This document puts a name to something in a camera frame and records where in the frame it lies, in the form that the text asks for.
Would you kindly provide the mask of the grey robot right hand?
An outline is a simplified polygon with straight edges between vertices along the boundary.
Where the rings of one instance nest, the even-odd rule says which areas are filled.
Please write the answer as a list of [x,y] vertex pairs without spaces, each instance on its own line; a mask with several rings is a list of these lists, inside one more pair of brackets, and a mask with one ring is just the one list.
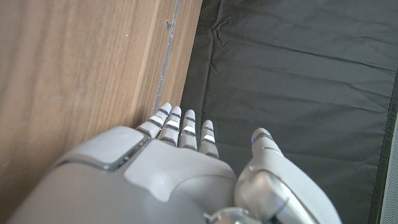
[[324,191],[263,128],[236,175],[213,123],[164,104],[137,128],[118,126],[64,154],[10,223],[339,223]]

